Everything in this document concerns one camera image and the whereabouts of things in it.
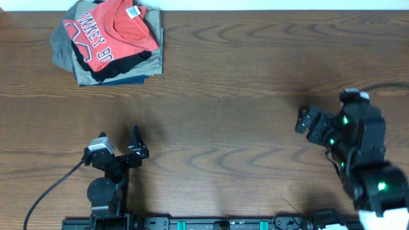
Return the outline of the red t-shirt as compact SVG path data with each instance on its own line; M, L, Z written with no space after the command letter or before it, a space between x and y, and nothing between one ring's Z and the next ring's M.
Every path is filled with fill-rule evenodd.
M98 72L111 61L158 49L144 22L147 10L132 0L108 0L63 25L84 62Z

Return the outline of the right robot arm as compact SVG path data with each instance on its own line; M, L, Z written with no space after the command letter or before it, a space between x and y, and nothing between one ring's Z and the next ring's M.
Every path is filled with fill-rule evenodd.
M408 180L385 159L386 122L379 108L352 102L334 114L302 105L295 132L325 148L364 229L408 229Z

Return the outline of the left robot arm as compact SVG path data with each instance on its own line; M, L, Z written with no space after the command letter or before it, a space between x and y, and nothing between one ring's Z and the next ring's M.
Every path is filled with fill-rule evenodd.
M132 127L130 154L116 156L114 144L104 132L84 149L82 161L104 172L93 180L87 189L91 203L91 229L142 229L141 219L127 211L129 170L142 165L149 157L149 150L137 125Z

